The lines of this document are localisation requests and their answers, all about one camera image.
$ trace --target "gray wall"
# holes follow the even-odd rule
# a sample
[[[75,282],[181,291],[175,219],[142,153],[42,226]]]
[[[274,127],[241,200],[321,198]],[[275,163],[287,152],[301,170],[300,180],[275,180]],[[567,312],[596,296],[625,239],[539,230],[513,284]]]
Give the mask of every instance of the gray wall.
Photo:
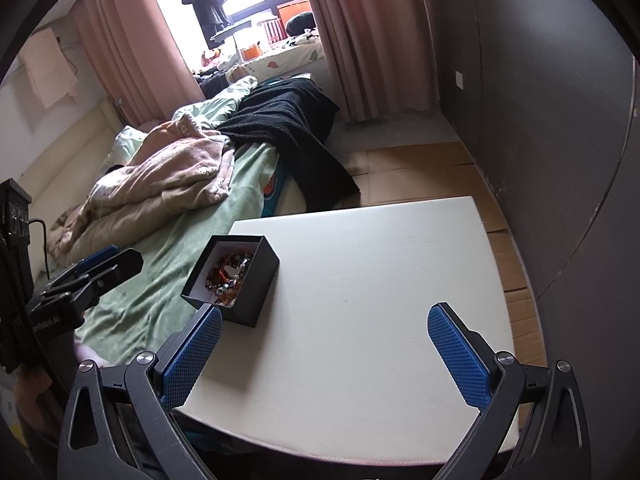
[[[631,52],[591,0],[434,7],[443,113],[516,238],[549,362],[574,365],[594,478],[602,478],[640,426],[640,119],[629,130]]]

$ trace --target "brown blanket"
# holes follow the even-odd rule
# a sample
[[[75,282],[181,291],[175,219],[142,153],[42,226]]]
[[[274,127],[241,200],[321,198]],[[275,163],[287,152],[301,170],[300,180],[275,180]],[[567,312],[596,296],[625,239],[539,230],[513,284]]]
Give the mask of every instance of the brown blanket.
[[[68,266],[110,244],[129,246],[189,209],[224,200],[233,164],[229,138],[203,133],[191,115],[161,124],[129,164],[102,177],[83,204],[56,221],[47,249]]]

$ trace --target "wall outlet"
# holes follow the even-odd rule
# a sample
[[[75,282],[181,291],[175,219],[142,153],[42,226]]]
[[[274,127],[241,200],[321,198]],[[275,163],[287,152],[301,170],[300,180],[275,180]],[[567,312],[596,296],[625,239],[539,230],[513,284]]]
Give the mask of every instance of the wall outlet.
[[[465,89],[465,80],[462,77],[462,74],[456,70],[456,86],[461,90]]]

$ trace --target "metal screw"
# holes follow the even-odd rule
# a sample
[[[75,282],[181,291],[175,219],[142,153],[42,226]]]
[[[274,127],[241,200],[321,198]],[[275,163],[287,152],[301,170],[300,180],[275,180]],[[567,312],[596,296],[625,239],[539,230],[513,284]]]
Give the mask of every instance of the metal screw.
[[[80,370],[81,372],[88,372],[93,367],[94,367],[94,362],[91,361],[90,359],[87,359],[86,361],[82,361],[78,365],[78,370]]]
[[[567,373],[571,371],[571,365],[567,361],[558,361],[558,370]]]
[[[512,365],[516,360],[514,356],[512,356],[509,352],[498,352],[498,362],[501,365]]]
[[[154,355],[151,352],[140,352],[136,357],[136,362],[139,365],[148,365],[154,360]]]

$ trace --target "table top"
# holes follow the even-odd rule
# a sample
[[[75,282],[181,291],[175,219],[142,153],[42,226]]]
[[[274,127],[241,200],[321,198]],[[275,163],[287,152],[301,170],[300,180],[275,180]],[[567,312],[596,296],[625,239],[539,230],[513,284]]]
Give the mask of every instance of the table top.
[[[446,462],[478,414],[427,334],[447,301],[513,352],[471,197],[238,221],[280,268],[255,328],[225,323],[180,410],[272,449],[334,462]],[[503,449],[518,439],[514,421]]]

